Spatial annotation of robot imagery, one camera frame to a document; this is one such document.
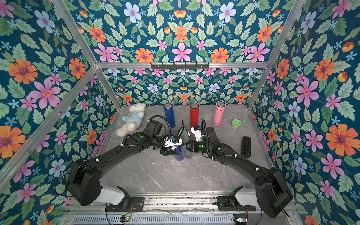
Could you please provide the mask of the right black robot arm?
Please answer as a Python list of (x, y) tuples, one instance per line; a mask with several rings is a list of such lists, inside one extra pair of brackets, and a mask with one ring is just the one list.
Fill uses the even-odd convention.
[(210, 160), (234, 169), (255, 187), (250, 193), (239, 186), (231, 192), (225, 207), (236, 211), (246, 206), (259, 207), (267, 216), (275, 218), (292, 201), (293, 195), (278, 169), (267, 169), (238, 154), (231, 146), (220, 142), (212, 127), (195, 126), (190, 131), (195, 139), (187, 142), (187, 150), (207, 154)]

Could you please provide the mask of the grey microfibre cloth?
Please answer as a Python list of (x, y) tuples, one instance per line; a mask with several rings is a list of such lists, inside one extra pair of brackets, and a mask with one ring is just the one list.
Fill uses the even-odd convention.
[(185, 145), (181, 146), (181, 152), (184, 158), (191, 159), (193, 157), (192, 153), (186, 148)]

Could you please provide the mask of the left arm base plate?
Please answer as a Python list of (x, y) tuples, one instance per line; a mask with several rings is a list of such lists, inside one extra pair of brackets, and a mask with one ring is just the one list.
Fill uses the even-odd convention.
[(144, 201), (144, 197), (125, 197), (118, 205), (107, 205), (106, 212), (142, 212)]

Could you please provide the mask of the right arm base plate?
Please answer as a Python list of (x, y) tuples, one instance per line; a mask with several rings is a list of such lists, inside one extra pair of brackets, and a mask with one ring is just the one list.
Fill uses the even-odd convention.
[(256, 207), (251, 205), (241, 205), (237, 202), (235, 197), (230, 196), (219, 196), (217, 197), (217, 201), (213, 203), (218, 207), (220, 212), (255, 212)]

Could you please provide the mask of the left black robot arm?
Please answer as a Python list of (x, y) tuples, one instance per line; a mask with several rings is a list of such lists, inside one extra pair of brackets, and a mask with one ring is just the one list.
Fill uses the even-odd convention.
[(150, 147), (164, 150), (182, 145), (181, 139), (171, 132), (160, 136), (162, 127), (158, 121), (149, 122), (144, 131), (127, 135), (120, 145), (111, 150), (88, 161), (79, 159), (74, 162), (68, 174), (67, 191), (82, 206), (92, 203), (128, 205), (127, 192), (123, 188), (105, 187), (100, 179), (119, 163)]

